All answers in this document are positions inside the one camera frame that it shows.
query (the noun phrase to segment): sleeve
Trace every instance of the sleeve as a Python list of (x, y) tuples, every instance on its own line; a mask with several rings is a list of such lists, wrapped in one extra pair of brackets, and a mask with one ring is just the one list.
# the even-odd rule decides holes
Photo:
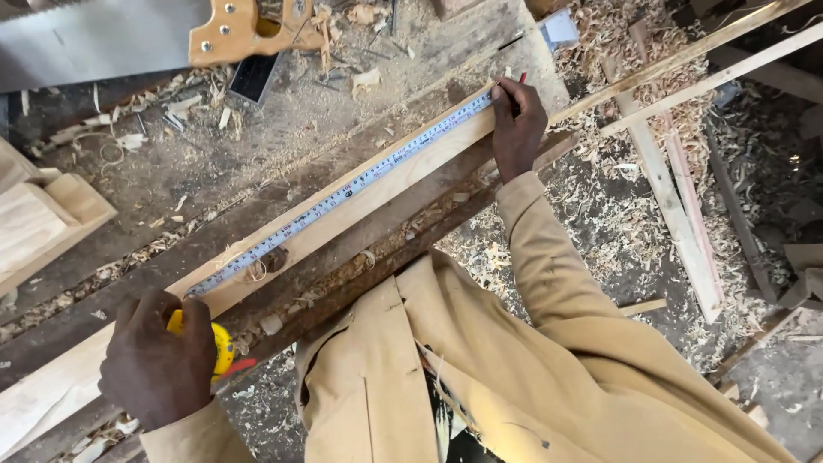
[(634, 391), (701, 422), (755, 461), (794, 462), (656, 329), (624, 317), (594, 281), (528, 172), (497, 194), (514, 279), (534, 327), (574, 353), (605, 391)]
[(536, 328), (580, 316), (620, 317), (554, 216), (543, 183), (527, 172), (497, 193), (514, 280)]
[(217, 399), (180, 421), (140, 436), (148, 460), (256, 463)]

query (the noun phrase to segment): hand saw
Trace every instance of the hand saw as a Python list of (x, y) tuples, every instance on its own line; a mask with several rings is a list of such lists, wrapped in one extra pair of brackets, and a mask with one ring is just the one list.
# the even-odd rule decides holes
[(277, 25), (255, 0), (85, 0), (4, 21), (0, 93), (318, 49), (311, 0), (297, 1)]

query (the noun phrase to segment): tape measure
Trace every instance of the tape measure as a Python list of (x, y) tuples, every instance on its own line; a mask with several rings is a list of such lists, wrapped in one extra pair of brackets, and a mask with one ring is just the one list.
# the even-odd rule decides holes
[(242, 255), (229, 262), (229, 264), (217, 270), (211, 276), (192, 286), (187, 291), (187, 294), (202, 296), (212, 289), (217, 288), (228, 278), (235, 276), (238, 272), (259, 260), (266, 253), (281, 245), (290, 236), (294, 236), (299, 231), (316, 222), (317, 219), (331, 212), (335, 207), (341, 203), (344, 203), (355, 194), (358, 194), (365, 187), (374, 183), (375, 180), (388, 174), (405, 160), (414, 156), (423, 148), (428, 147), (438, 138), (442, 137), (463, 122), (469, 120), (473, 115), (476, 115), (489, 105), (491, 105), (491, 93), (487, 92), (478, 96), (474, 100), (469, 101), (466, 105), (457, 108), (440, 122), (428, 128), (420, 135), (417, 135), (411, 141), (404, 144), (384, 159), (378, 161), (362, 175), (343, 185), (342, 188), (315, 204), (311, 209), (302, 213), (293, 222), (289, 223), (280, 230), (275, 231), (271, 236), (255, 245), (254, 248), (247, 250)]
[[(183, 311), (178, 309), (172, 312), (169, 324), (165, 328), (177, 335), (182, 333)], [(212, 381), (214, 381), (231, 367), (231, 363), (235, 360), (235, 345), (231, 342), (231, 336), (229, 336), (226, 328), (217, 323), (212, 323), (212, 331), (214, 331), (214, 344), (217, 346), (217, 363), (214, 365), (214, 374), (212, 375)]]

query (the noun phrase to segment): person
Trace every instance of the person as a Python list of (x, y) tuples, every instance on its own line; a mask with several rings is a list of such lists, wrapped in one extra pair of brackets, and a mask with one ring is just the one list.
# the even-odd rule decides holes
[[(532, 171), (537, 91), (500, 78), (491, 92), (498, 209), (532, 325), (429, 250), (298, 343), (305, 460), (794, 461), (603, 294)], [(162, 321), (178, 307), (180, 336)], [(164, 292), (119, 310), (100, 392), (140, 419), (149, 461), (254, 461), (209, 392), (208, 314)]]

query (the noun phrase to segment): measuring tape blade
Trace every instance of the measuring tape blade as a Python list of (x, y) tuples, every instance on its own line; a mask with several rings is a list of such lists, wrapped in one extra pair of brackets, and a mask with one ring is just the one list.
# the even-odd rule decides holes
[(437, 124), (429, 127), (425, 132), (414, 137), (411, 141), (392, 152), (384, 159), (378, 161), (369, 170), (358, 175), (357, 178), (343, 185), (334, 193), (322, 199), (311, 209), (302, 213), (298, 218), (288, 223), (285, 227), (275, 231), (268, 238), (255, 245), (252, 249), (235, 257), (234, 260), (217, 270), (211, 276), (203, 279), (200, 283), (192, 286), (187, 294), (202, 296), (214, 288), (220, 286), (227, 279), (235, 276), (255, 261), (259, 260), (266, 253), (283, 244), (289, 237), (294, 236), (299, 231), (316, 222), (319, 218), (331, 212), (340, 204), (346, 202), (355, 194), (360, 193), (365, 187), (374, 183), (378, 178), (388, 174), (395, 167), (405, 160), (417, 154), (420, 150), (434, 143), (438, 138), (444, 136), (452, 129), (469, 120), (473, 115), (491, 105), (491, 94), (489, 92), (478, 96), (466, 105), (457, 108), (449, 115), (442, 118)]

